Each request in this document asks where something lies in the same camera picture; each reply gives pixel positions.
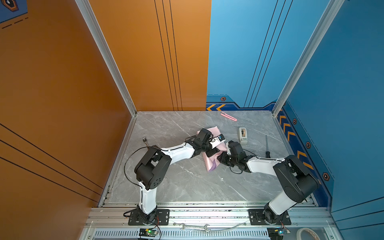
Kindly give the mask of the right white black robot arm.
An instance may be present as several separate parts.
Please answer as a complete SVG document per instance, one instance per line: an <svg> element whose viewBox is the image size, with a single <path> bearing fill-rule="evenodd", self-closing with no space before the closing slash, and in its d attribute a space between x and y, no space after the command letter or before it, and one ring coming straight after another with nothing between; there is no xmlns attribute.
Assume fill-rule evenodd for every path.
<svg viewBox="0 0 384 240"><path fill-rule="evenodd" d="M282 192L264 206L261 216L268 225L281 223L291 207L302 203L320 185L309 168L294 155L271 159L224 152L218 160L228 167L237 166L246 173L263 173L278 178Z"/></svg>

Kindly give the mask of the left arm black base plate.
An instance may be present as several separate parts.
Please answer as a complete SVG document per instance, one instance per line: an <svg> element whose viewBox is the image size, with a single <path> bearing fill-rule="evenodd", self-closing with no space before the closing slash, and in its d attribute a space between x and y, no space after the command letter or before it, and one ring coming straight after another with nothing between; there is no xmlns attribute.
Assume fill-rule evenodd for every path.
<svg viewBox="0 0 384 240"><path fill-rule="evenodd" d="M144 226L144 225L158 225L167 226L170 220L169 209L155 209L148 215L145 214L140 208L130 211L129 226Z"/></svg>

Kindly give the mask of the pink wrapping paper sheet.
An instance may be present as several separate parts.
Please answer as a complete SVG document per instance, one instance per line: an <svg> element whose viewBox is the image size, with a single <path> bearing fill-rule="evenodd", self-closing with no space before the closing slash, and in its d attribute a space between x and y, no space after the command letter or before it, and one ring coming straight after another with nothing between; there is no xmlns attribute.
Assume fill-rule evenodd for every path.
<svg viewBox="0 0 384 240"><path fill-rule="evenodd" d="M213 128L208 128L207 130L213 134L214 138L222 134L217 126ZM202 153L203 159L205 161L206 169L208 172L212 172L220 165L220 161L218 160L218 157L219 155L227 151L228 150L227 150L226 144L220 143L219 145L214 147L213 150L208 152L208 155L207 153Z"/></svg>

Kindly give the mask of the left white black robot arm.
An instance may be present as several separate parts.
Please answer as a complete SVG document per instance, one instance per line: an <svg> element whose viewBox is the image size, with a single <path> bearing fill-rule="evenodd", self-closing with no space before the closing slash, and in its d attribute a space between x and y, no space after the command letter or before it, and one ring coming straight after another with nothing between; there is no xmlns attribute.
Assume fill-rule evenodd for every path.
<svg viewBox="0 0 384 240"><path fill-rule="evenodd" d="M140 186L138 203L140 220L145 224L151 224L156 220L157 187L166 176L170 165L181 160L191 159L200 153L208 153L224 141L225 137L220 134L214 138L208 135L202 139L195 136L170 148L149 147L135 167L135 174Z"/></svg>

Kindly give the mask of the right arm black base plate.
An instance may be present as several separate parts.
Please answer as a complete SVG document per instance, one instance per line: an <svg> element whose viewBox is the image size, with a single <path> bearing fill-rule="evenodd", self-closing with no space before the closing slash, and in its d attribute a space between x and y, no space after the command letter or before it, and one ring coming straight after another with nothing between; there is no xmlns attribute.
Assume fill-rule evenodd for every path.
<svg viewBox="0 0 384 240"><path fill-rule="evenodd" d="M291 218L287 211L283 212L281 215L276 215L271 210L266 209L249 209L249 220L251 225L291 225Z"/></svg>

